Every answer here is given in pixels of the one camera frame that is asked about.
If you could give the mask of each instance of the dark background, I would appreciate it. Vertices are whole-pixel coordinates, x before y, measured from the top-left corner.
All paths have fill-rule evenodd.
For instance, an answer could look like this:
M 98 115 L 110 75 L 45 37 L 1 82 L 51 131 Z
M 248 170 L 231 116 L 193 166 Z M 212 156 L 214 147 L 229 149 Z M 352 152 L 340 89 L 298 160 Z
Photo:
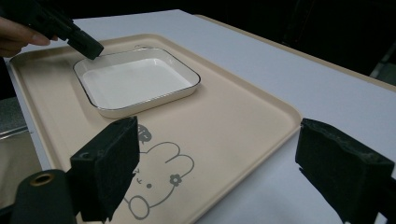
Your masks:
M 396 41 L 396 0 L 52 0 L 71 19 L 181 9 L 370 76 Z M 396 63 L 393 53 L 389 61 Z M 0 64 L 0 72 L 6 72 Z M 2 98 L 14 94 L 2 80 Z

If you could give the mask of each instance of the black clamp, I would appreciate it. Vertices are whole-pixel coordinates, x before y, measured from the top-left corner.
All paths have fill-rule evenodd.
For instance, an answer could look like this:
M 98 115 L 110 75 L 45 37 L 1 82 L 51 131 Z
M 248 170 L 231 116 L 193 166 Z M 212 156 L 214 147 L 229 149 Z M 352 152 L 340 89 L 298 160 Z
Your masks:
M 301 122 L 295 160 L 344 223 L 396 222 L 395 163 L 333 126 Z
M 2 223 L 74 224 L 111 220 L 140 160 L 137 117 L 110 123 L 70 158 L 69 171 L 54 169 L 25 178 Z

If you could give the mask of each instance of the finger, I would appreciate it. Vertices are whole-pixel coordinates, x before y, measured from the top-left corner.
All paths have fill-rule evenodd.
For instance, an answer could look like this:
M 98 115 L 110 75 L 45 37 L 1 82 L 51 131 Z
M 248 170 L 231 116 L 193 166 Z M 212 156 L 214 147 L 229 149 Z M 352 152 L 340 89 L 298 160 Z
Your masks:
M 0 38 L 0 49 L 17 50 L 26 47 L 28 43 Z
M 0 17 L 0 36 L 38 46 L 50 44 L 50 40 L 39 32 L 2 17 Z
M 16 49 L 16 50 L 0 49 L 0 57 L 11 58 L 19 54 L 20 52 L 21 49 Z

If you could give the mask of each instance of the white table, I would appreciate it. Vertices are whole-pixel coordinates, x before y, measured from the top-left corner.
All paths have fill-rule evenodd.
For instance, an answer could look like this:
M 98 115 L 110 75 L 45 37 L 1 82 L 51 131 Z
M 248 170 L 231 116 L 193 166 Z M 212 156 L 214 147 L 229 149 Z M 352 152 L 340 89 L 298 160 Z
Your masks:
M 394 87 L 181 10 L 75 20 L 75 24 L 97 40 L 162 35 L 293 105 L 305 118 L 331 124 L 396 161 Z M 65 45 L 60 40 L 45 48 Z M 11 78 L 41 165 L 50 169 L 12 74 Z M 198 222 L 342 223 L 300 173 L 294 161 L 297 142 L 295 134 Z M 381 216 L 376 221 L 384 222 Z

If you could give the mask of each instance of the black object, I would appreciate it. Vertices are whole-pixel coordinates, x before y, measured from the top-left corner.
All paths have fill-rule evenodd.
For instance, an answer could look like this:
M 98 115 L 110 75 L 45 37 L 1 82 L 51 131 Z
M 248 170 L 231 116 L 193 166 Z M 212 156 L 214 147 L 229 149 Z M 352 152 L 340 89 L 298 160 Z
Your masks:
M 17 96 L 7 70 L 6 62 L 0 57 L 0 100 Z
M 65 13 L 50 0 L 0 0 L 6 18 L 24 24 L 52 39 L 55 35 L 94 60 L 104 47 L 80 30 Z
M 110 123 L 70 159 L 71 169 L 48 170 L 25 178 L 10 224 L 74 224 L 111 220 L 140 160 L 137 117 Z
M 343 222 L 396 221 L 394 162 L 333 126 L 301 122 L 295 160 Z

